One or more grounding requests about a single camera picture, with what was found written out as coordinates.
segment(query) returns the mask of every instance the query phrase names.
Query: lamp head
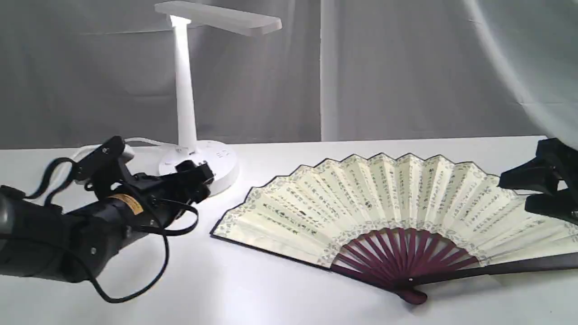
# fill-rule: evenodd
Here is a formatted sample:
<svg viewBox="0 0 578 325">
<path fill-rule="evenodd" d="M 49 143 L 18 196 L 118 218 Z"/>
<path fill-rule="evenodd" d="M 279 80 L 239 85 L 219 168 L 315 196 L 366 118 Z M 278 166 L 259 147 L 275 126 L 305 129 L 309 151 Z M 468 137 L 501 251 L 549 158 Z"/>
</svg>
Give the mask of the lamp head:
<svg viewBox="0 0 578 325">
<path fill-rule="evenodd" d="M 154 6 L 156 12 L 171 16 L 173 26 L 193 22 L 229 32 L 258 36 L 281 29 L 281 19 L 262 14 L 203 5 L 186 1 L 169 1 Z"/>
</svg>

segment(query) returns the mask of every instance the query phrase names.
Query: folding fan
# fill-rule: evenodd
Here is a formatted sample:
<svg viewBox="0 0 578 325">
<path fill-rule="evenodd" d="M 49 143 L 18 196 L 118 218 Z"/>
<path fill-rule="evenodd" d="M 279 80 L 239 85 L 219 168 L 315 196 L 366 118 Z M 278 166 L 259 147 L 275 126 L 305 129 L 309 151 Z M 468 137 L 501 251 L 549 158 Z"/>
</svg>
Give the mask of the folding fan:
<svg viewBox="0 0 578 325">
<path fill-rule="evenodd" d="M 396 293 L 476 276 L 578 268 L 578 227 L 528 213 L 472 162 L 378 154 L 300 166 L 252 188 L 216 238 Z"/>
</svg>

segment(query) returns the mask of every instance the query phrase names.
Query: white table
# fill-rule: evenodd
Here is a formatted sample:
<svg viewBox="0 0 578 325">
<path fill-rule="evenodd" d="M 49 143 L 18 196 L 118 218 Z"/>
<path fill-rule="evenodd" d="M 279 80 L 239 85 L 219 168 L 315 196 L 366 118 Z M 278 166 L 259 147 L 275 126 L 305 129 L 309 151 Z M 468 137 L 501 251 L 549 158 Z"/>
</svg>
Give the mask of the white table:
<svg viewBox="0 0 578 325">
<path fill-rule="evenodd" d="M 372 286 L 210 238 L 227 210 L 242 202 L 251 186 L 290 173 L 299 164 L 330 157 L 365 157 L 385 152 L 398 157 L 443 154 L 475 161 L 494 174 L 534 156 L 539 137 L 431 139 L 234 146 L 239 181 L 199 205 L 201 221 L 191 234 L 171 240 L 171 261 L 161 281 L 131 302 L 103 302 L 85 282 L 69 284 L 0 276 L 0 323 L 5 325 L 158 324 L 571 324 L 576 320 L 578 272 L 479 277 L 429 285 L 426 304 L 411 308 Z M 29 193 L 46 164 L 73 150 L 0 150 L 0 184 Z M 132 172 L 155 173 L 158 148 L 138 148 Z M 57 196 L 66 210 L 93 200 L 80 188 Z M 189 220 L 179 220 L 182 226 Z M 112 296 L 124 296 L 157 273 L 163 258 L 160 237 L 148 236 L 123 250 L 99 280 Z"/>
</svg>

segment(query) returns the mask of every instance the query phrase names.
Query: desk lamp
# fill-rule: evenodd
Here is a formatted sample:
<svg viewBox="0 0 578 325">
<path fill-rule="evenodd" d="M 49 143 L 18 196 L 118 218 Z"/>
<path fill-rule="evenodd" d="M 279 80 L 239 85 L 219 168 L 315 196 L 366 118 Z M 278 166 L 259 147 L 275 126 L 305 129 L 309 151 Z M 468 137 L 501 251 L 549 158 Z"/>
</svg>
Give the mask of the desk lamp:
<svg viewBox="0 0 578 325">
<path fill-rule="evenodd" d="M 155 5 L 155 11 L 169 15 L 175 36 L 175 74 L 179 145 L 159 163 L 159 173 L 175 172 L 184 160 L 204 161 L 214 173 L 212 195 L 229 188 L 239 175 L 239 161 L 230 146 L 218 141 L 197 140 L 195 109 L 188 55 L 187 25 L 208 25 L 246 36 L 268 34 L 281 28 L 277 17 L 241 12 L 186 1 L 169 1 Z"/>
</svg>

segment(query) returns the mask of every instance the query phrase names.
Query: white cable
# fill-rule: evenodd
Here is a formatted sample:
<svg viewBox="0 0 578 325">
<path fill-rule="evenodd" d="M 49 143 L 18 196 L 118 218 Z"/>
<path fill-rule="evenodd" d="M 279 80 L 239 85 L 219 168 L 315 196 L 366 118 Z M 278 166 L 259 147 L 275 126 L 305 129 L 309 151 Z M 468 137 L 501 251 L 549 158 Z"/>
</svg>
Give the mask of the white cable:
<svg viewBox="0 0 578 325">
<path fill-rule="evenodd" d="M 176 145 L 174 143 L 161 142 L 161 141 L 156 141 L 156 140 L 151 140 L 148 138 L 141 138 L 141 137 L 128 138 L 128 139 L 125 139 L 124 142 L 126 142 L 126 143 L 128 143 L 128 142 L 144 142 L 144 143 L 149 143 L 149 144 L 154 145 L 154 146 L 166 146 L 166 147 L 180 148 L 179 145 Z M 82 147 L 78 148 L 72 155 L 70 155 L 69 158 L 74 160 L 74 161 L 77 161 L 78 156 L 81 156 L 84 152 L 89 151 L 89 150 L 94 150 L 100 146 L 101 145 L 82 146 Z M 53 174 L 53 177 L 50 178 L 50 183 L 49 183 L 48 189 L 46 190 L 46 193 L 50 192 L 51 186 L 53 184 L 55 184 L 55 183 L 58 184 L 59 182 L 61 182 L 62 178 L 65 175 L 65 172 L 68 173 L 68 171 L 69 171 L 69 168 L 64 167 L 64 166 L 60 166 L 57 169 L 58 169 L 58 171 L 55 174 Z M 44 195 L 42 195 L 41 197 L 39 197 L 35 200 L 32 200 L 32 202 L 40 203 L 41 200 L 44 200 Z"/>
</svg>

